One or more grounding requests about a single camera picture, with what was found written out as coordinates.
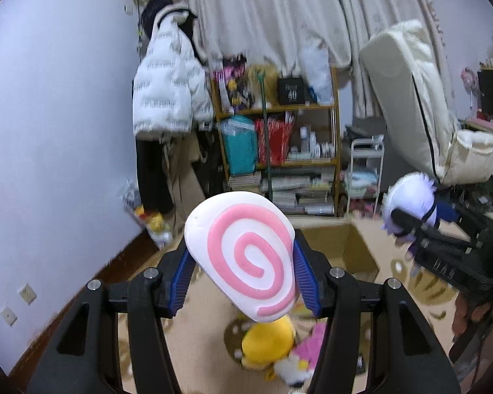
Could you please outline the white rolling cart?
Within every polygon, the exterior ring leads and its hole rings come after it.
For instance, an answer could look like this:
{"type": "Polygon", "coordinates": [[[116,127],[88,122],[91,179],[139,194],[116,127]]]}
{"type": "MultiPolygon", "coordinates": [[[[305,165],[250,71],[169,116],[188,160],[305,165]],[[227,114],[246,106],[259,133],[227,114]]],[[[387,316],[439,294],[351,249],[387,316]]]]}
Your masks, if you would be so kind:
{"type": "Polygon", "coordinates": [[[378,211],[385,158],[384,136],[356,139],[344,172],[346,211],[374,218],[378,211]]]}

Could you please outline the green pole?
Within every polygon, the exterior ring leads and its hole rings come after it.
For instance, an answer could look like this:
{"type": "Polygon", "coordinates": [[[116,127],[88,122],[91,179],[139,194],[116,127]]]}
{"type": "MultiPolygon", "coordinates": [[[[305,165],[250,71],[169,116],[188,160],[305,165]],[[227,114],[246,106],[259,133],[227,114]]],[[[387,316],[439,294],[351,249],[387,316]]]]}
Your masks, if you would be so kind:
{"type": "Polygon", "coordinates": [[[268,117],[265,84],[264,84],[265,72],[261,69],[258,69],[256,75],[261,90],[262,112],[264,119],[264,149],[265,149],[265,160],[266,160],[265,172],[267,179],[267,198],[270,201],[273,201],[272,172],[271,172],[271,160],[270,160],[270,132],[269,132],[269,123],[268,123],[269,117],[268,117]]]}

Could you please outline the black box number 40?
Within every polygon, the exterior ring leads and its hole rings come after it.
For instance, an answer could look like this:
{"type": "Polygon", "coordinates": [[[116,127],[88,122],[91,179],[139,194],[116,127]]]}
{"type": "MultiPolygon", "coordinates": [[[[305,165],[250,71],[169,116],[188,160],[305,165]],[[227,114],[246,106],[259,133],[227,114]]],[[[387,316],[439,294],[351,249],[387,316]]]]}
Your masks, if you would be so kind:
{"type": "Polygon", "coordinates": [[[302,77],[279,77],[277,91],[280,105],[303,105],[305,103],[305,83],[302,77]]]}

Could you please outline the white puffer jacket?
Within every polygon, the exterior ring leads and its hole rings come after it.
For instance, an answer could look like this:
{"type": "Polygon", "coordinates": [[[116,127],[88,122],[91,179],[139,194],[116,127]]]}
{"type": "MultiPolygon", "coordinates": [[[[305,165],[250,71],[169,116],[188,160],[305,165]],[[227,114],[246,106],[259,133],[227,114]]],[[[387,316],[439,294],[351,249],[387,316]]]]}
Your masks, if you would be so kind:
{"type": "Polygon", "coordinates": [[[162,142],[213,121],[200,49],[182,30],[195,19],[184,3],[155,15],[132,88],[132,128],[140,140],[162,142]]]}

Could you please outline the yellow round plush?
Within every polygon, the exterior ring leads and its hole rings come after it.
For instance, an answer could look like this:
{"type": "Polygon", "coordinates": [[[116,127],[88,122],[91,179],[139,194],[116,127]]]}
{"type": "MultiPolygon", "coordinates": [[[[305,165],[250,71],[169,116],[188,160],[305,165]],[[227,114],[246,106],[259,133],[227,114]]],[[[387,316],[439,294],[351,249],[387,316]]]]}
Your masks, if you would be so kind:
{"type": "Polygon", "coordinates": [[[294,348],[294,338],[294,325],[288,316],[251,325],[241,341],[241,365],[255,371],[270,367],[288,356],[294,348]]]}

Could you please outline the cardboard box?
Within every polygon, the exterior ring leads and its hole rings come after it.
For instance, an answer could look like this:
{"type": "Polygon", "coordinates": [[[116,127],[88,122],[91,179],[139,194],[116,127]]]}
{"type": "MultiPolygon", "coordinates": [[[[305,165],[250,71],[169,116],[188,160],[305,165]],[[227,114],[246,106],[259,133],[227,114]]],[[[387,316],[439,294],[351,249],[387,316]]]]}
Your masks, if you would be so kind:
{"type": "Polygon", "coordinates": [[[344,219],[320,216],[291,216],[310,249],[322,252],[333,267],[341,267],[356,279],[375,282],[379,267],[356,226],[344,219]]]}

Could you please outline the beige hanging coat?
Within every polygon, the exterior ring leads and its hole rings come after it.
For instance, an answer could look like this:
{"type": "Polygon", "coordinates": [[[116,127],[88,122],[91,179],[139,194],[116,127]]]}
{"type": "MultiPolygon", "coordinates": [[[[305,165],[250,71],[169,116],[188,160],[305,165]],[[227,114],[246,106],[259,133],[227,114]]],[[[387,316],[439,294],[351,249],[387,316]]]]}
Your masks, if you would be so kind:
{"type": "Polygon", "coordinates": [[[167,151],[167,171],[174,211],[181,222],[185,222],[192,210],[205,200],[192,166],[201,157],[195,132],[174,138],[167,151]]]}

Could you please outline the pink swirl roll plush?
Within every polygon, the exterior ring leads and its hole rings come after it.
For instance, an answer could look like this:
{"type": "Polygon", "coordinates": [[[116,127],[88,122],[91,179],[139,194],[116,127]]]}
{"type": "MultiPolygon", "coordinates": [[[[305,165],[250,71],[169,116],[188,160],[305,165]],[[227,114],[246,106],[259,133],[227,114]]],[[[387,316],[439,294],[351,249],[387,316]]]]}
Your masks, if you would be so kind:
{"type": "Polygon", "coordinates": [[[273,322],[294,307],[295,231],[267,198],[232,191],[206,199],[186,219],[184,240],[205,274],[255,322],[273,322]]]}

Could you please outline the white haired doll plush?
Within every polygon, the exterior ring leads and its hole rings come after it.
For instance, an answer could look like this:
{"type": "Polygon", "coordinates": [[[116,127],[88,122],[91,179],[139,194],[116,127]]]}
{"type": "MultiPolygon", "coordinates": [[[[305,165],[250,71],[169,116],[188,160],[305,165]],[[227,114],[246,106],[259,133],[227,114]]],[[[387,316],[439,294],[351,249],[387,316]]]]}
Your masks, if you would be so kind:
{"type": "Polygon", "coordinates": [[[441,220],[457,222],[456,207],[445,200],[434,196],[436,187],[434,181],[425,173],[408,173],[392,185],[382,202],[383,229],[388,236],[395,236],[395,245],[408,244],[404,256],[406,261],[412,261],[418,252],[415,237],[393,222],[392,212],[400,209],[422,222],[437,228],[441,220]]]}

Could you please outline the white plastic bag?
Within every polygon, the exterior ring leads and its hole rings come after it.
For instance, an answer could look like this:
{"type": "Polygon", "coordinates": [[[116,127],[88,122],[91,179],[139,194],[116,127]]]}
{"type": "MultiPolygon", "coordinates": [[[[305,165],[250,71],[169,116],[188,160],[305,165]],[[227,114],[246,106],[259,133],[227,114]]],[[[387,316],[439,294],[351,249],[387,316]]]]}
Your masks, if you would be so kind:
{"type": "Polygon", "coordinates": [[[329,105],[334,102],[331,71],[329,66],[329,51],[322,47],[303,47],[298,55],[302,76],[313,90],[319,105],[329,105]]]}

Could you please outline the beige curtain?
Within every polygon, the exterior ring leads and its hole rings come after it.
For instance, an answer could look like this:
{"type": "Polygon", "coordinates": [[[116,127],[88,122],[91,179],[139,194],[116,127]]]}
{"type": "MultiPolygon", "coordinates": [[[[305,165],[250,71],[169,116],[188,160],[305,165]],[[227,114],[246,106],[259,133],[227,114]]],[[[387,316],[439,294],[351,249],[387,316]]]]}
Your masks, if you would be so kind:
{"type": "Polygon", "coordinates": [[[211,60],[245,54],[253,63],[270,62],[283,73],[300,69],[298,52],[324,45],[329,60],[348,73],[353,115],[380,116],[369,78],[359,61],[370,37],[405,20],[427,31],[448,105],[454,103],[443,33],[433,0],[182,0],[198,17],[197,32],[211,60]]]}

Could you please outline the teal shopping bag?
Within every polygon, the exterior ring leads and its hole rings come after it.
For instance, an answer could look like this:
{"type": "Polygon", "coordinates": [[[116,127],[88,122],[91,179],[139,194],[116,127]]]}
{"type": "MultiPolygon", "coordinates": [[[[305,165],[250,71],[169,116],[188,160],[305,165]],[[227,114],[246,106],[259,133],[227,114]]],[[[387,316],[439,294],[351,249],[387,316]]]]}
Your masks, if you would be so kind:
{"type": "Polygon", "coordinates": [[[231,176],[254,173],[257,164],[257,136],[254,121],[243,116],[222,123],[224,148],[231,176]]]}

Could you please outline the red gift bag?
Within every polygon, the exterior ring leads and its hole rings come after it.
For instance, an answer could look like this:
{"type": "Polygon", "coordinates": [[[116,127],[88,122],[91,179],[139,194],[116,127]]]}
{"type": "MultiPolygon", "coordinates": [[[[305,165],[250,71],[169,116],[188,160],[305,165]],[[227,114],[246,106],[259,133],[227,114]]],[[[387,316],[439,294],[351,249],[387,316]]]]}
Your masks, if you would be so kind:
{"type": "MultiPolygon", "coordinates": [[[[270,160],[271,165],[282,165],[289,152],[289,141],[294,128],[294,122],[284,122],[275,118],[268,118],[270,132],[270,160]]],[[[257,133],[258,162],[266,164],[264,149],[264,121],[257,119],[254,122],[257,133]]]]}

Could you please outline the stack of books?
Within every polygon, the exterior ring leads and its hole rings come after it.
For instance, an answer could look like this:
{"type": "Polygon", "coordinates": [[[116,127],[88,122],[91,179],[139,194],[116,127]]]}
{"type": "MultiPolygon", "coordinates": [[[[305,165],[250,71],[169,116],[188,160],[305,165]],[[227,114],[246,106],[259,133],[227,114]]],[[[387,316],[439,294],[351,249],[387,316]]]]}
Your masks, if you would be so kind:
{"type": "Polygon", "coordinates": [[[252,174],[231,176],[230,190],[253,192],[268,198],[287,214],[334,216],[334,174],[330,170],[306,173],[273,173],[257,171],[252,174]]]}

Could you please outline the pink fluffy plush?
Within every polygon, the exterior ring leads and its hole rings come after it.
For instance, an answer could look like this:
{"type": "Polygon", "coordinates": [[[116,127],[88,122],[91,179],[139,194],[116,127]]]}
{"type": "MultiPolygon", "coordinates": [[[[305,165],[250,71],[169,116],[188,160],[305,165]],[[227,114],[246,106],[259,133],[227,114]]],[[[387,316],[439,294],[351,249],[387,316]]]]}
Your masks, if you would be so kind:
{"type": "Polygon", "coordinates": [[[297,368],[301,371],[313,371],[319,361],[319,353],[327,324],[317,323],[310,335],[297,344],[291,351],[292,356],[297,358],[297,368]]]}

